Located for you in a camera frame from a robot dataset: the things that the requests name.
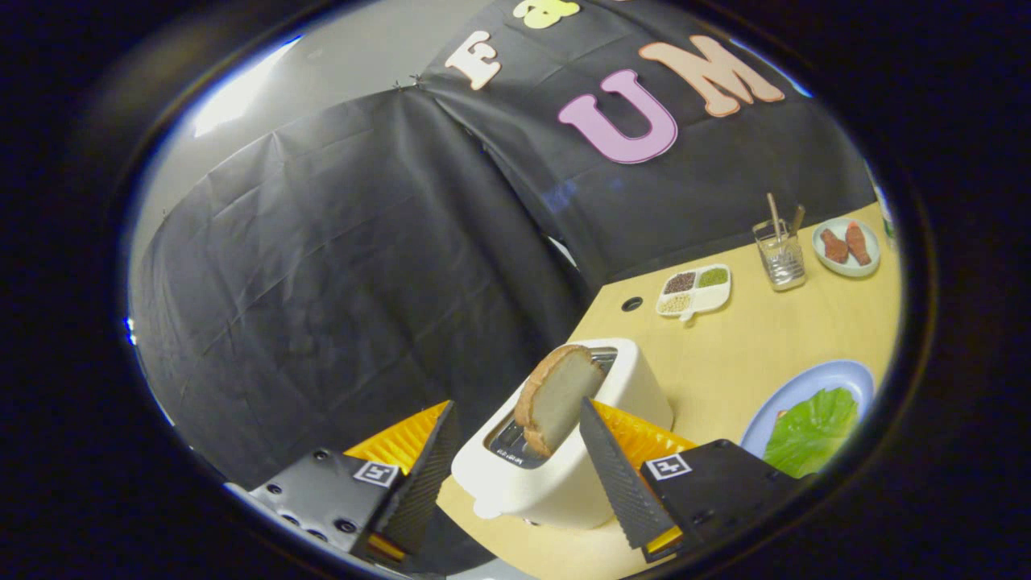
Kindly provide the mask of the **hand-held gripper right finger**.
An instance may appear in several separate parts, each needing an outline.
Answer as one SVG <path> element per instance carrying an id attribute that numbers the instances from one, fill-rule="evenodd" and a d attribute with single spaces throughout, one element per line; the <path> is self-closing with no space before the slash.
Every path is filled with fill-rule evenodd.
<path id="1" fill-rule="evenodd" d="M 805 482 L 726 438 L 703 445 L 593 399 L 579 434 L 629 546 L 686 557 L 758 524 Z"/>

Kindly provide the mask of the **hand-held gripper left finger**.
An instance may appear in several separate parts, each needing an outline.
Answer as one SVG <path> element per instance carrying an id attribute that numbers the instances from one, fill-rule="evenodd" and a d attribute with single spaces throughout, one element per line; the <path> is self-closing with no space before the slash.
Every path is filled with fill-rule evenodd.
<path id="1" fill-rule="evenodd" d="M 454 403 L 442 401 L 350 450 L 317 448 L 246 499 L 324 551 L 401 565 L 422 547 L 459 445 Z"/>

